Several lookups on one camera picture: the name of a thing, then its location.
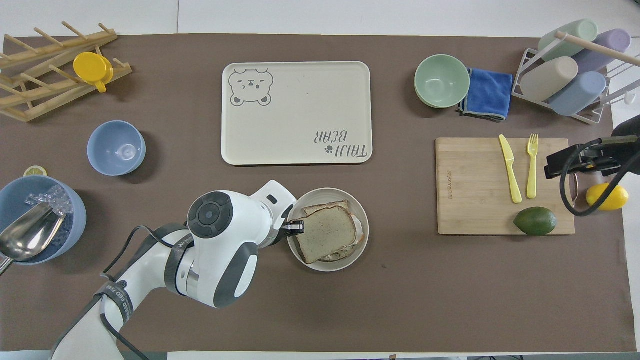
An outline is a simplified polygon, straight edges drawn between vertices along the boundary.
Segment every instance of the blue towel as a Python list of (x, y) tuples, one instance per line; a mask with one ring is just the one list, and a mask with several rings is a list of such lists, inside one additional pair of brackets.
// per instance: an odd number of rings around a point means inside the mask
[(469, 93), (458, 108), (462, 115), (495, 122), (507, 119), (513, 75), (471, 68), (468, 71), (471, 78)]

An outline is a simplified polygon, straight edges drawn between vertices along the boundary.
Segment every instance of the yellow cup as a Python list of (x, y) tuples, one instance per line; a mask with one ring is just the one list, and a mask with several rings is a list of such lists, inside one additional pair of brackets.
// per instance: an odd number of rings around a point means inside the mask
[(81, 53), (74, 60), (76, 74), (87, 84), (106, 92), (104, 86), (113, 79), (113, 66), (104, 56), (95, 53)]

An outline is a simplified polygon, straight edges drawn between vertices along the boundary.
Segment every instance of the metal scoop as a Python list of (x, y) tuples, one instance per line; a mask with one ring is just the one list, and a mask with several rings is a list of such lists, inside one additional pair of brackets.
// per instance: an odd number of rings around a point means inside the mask
[(0, 264), (0, 275), (14, 262), (33, 259), (49, 246), (66, 214), (53, 211), (41, 202), (14, 221), (0, 234), (0, 253), (6, 259)]

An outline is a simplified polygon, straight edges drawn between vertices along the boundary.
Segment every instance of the knife handle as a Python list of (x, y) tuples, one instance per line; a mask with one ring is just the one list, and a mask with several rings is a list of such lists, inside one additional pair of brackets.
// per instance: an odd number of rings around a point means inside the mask
[(529, 181), (527, 182), (527, 197), (535, 199), (536, 197), (536, 157), (531, 156), (531, 164), (529, 165)]
[(513, 173), (513, 167), (507, 167), (507, 174), (509, 174), (509, 189), (511, 190), (511, 200), (514, 204), (522, 202), (522, 194), (518, 187), (518, 181), (516, 181), (516, 174)]

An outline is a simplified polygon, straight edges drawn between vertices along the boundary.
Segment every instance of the white table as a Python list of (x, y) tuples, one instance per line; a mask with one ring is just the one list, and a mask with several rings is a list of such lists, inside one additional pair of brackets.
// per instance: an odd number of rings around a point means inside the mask
[[(62, 21), (86, 34), (99, 31), (97, 24), (101, 22), (121, 35), (285, 33), (541, 37), (563, 24), (589, 18), (598, 24), (600, 32), (614, 28), (627, 30), (636, 37), (628, 53), (640, 54), (640, 39), (637, 38), (640, 37), (640, 5), (633, 0), (4, 0), (0, 4), (0, 33), (14, 37), (37, 36), (34, 27), (52, 36), (73, 35), (60, 24)], [(614, 79), (611, 88), (616, 90), (638, 78), (640, 69), (634, 68)], [(640, 103), (631, 106), (618, 103), (612, 110), (614, 125), (617, 125), (640, 114)], [(622, 185), (631, 198), (623, 209), (623, 218), (636, 340), (640, 344), (640, 177), (629, 175)], [(389, 355), (250, 354), (256, 359), (353, 359)], [(453, 354), (398, 355), (442, 357)], [(0, 353), (0, 359), (40, 356), (41, 353)], [(169, 359), (244, 359), (248, 356), (241, 352), (183, 352), (170, 353)]]

